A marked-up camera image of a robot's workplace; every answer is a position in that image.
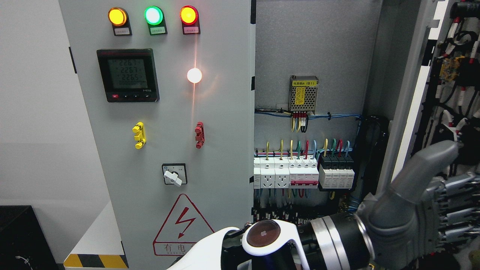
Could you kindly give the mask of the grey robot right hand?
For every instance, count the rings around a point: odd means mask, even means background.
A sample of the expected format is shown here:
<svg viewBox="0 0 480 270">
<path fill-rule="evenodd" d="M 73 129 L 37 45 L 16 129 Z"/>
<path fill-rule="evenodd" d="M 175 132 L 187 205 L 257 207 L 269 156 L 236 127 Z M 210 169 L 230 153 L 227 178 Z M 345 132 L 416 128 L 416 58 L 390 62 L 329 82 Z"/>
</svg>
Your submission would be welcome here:
<svg viewBox="0 0 480 270">
<path fill-rule="evenodd" d="M 456 142 L 430 145 L 406 162 L 384 191 L 360 204 L 357 214 L 380 266 L 399 270 L 479 236 L 479 174 L 438 176 L 457 156 Z"/>
</svg>

